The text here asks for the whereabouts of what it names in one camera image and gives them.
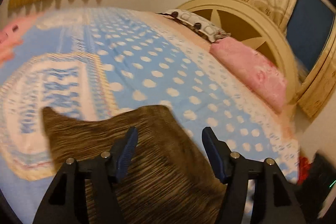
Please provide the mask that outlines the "brown knitted sweater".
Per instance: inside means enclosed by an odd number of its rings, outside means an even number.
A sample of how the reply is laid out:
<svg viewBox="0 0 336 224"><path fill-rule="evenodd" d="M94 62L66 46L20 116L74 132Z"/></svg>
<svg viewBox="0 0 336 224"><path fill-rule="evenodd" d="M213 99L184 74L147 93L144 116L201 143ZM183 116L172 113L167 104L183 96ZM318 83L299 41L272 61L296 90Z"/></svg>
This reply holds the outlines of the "brown knitted sweater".
<svg viewBox="0 0 336 224"><path fill-rule="evenodd" d="M126 177L116 190L127 223L214 223L226 187L168 107L142 106L103 121L81 121L42 109L55 168L69 157L91 159L138 130Z"/></svg>

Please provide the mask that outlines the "pink folded quilt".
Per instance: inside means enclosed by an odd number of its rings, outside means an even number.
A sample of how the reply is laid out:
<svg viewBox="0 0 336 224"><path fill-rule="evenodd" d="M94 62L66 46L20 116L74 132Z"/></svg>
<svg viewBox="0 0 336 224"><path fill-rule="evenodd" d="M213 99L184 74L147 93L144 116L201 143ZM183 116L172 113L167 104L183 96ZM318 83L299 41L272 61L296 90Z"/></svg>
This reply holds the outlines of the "pink folded quilt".
<svg viewBox="0 0 336 224"><path fill-rule="evenodd" d="M210 53L274 110L282 112L287 80L264 55L232 37L211 44Z"/></svg>

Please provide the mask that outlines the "pink and blue patterned blanket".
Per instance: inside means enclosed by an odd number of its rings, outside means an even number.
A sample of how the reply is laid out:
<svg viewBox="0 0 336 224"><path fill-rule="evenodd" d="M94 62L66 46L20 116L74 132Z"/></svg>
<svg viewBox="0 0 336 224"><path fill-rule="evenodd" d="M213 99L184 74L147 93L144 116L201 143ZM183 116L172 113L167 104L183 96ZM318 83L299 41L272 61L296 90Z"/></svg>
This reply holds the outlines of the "pink and blue patterned blanket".
<svg viewBox="0 0 336 224"><path fill-rule="evenodd" d="M19 18L1 30L1 191L31 223L53 176L41 109L99 121L164 105L189 137L213 128L245 157L274 158L298 180L286 122L208 50L163 16L79 8Z"/></svg>

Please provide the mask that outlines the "dark framed window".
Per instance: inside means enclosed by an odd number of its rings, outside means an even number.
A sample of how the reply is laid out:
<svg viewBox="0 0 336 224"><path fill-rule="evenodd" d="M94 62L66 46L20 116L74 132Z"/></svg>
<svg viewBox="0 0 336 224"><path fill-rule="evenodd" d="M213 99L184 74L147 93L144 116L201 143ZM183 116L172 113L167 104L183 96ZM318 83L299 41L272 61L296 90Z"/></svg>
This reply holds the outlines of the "dark framed window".
<svg viewBox="0 0 336 224"><path fill-rule="evenodd" d="M335 4L330 0L297 0L287 25L286 39L301 77L307 77L320 57L334 19Z"/></svg>

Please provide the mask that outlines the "cream wooden headboard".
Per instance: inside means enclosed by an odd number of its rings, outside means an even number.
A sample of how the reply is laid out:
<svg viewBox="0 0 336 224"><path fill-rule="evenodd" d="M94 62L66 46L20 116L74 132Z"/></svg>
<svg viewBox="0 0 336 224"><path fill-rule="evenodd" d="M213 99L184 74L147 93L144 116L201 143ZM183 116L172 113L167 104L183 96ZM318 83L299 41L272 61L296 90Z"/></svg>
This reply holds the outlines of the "cream wooden headboard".
<svg viewBox="0 0 336 224"><path fill-rule="evenodd" d="M241 0L191 0L178 8L205 17L236 40L260 50L287 79L288 102L297 103L300 84L295 57L284 34L268 16Z"/></svg>

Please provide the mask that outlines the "white patterned pillow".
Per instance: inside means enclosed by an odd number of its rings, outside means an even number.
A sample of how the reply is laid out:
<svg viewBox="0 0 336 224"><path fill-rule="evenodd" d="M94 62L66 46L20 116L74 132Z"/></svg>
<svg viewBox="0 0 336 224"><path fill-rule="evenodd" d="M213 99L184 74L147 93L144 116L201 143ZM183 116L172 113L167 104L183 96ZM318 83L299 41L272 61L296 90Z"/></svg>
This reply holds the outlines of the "white patterned pillow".
<svg viewBox="0 0 336 224"><path fill-rule="evenodd" d="M216 43L220 39L231 36L229 32L225 32L211 21L187 10L171 9L159 14L168 16L170 19L183 24L210 43Z"/></svg>

